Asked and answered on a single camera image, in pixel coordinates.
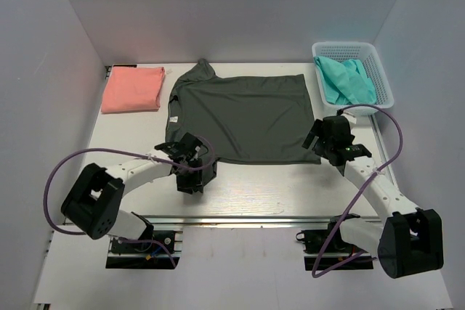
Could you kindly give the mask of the dark grey t-shirt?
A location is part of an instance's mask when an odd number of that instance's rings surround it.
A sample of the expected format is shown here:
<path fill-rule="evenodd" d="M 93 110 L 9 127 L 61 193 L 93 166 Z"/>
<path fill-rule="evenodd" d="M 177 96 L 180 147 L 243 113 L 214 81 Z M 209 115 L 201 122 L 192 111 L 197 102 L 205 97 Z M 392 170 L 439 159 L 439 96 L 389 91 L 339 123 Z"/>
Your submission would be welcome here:
<path fill-rule="evenodd" d="M 201 59 L 175 82 L 165 140 L 202 136 L 224 163 L 319 165 L 303 148 L 313 123 L 304 75 L 219 77 Z"/>

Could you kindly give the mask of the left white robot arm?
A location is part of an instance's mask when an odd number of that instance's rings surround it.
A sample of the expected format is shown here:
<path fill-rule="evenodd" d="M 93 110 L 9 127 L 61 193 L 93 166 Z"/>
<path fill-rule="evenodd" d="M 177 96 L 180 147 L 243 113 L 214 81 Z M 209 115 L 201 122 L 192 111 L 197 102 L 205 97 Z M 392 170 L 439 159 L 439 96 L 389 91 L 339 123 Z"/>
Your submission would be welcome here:
<path fill-rule="evenodd" d="M 155 180 L 173 176 L 177 190 L 202 193 L 217 175 L 217 157 L 201 136 L 186 133 L 179 141 L 157 144 L 114 166 L 86 165 L 61 206 L 62 214 L 93 240 L 105 235 L 145 251 L 153 244 L 153 225 L 134 212 L 121 209 L 123 198 Z"/>

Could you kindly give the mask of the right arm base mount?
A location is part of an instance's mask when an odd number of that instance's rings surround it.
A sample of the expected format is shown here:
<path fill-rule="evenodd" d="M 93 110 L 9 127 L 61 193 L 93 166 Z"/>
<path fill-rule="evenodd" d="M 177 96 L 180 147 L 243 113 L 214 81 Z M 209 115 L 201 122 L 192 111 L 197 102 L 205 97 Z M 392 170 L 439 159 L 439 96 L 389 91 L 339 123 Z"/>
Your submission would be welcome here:
<path fill-rule="evenodd" d="M 338 216 L 330 218 L 329 222 L 322 227 L 301 230 L 295 235 L 297 242 L 303 245 L 304 252 L 304 269 L 307 272 L 313 270 L 313 266 L 317 261 L 318 254 L 327 240 L 333 226 L 339 220 Z M 334 235 L 326 247 L 320 263 L 317 266 L 317 271 L 321 272 L 341 262 L 345 262 L 348 258 L 353 257 L 360 252 L 360 249 L 355 245 L 343 242 L 340 231 Z M 335 268 L 336 271 L 355 271 L 355 270 L 372 270 L 375 258 L 369 253 L 364 253 L 358 258 L 346 262 L 344 265 Z"/>

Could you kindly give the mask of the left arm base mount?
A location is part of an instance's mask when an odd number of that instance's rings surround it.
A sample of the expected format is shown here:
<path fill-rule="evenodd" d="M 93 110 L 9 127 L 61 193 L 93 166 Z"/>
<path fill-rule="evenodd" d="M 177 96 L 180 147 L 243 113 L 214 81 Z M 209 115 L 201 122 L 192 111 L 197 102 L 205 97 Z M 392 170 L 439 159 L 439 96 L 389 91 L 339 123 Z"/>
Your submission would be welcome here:
<path fill-rule="evenodd" d="M 145 217 L 142 241 L 125 242 L 111 237 L 106 269 L 174 270 L 182 252 L 183 232 L 180 228 L 156 229 Z"/>

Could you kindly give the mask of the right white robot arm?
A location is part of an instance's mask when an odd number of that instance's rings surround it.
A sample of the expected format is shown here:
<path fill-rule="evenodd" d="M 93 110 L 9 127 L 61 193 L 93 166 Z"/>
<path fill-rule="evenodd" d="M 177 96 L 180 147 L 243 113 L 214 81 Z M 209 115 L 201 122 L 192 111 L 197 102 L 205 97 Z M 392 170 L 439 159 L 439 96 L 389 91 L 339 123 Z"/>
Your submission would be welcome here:
<path fill-rule="evenodd" d="M 383 174 L 372 154 L 362 144 L 354 143 L 349 121 L 343 115 L 317 119 L 303 143 L 326 159 L 358 189 L 380 218 L 381 225 L 372 224 L 351 212 L 351 202 L 328 224 L 328 234 L 312 267 L 318 278 L 343 266 L 334 264 L 318 271 L 319 263 L 330 245 L 343 251 L 358 248 L 346 260 L 354 261 L 369 253 L 392 279 L 441 269 L 444 265 L 442 219 L 433 209 L 424 210 L 409 200 Z"/>

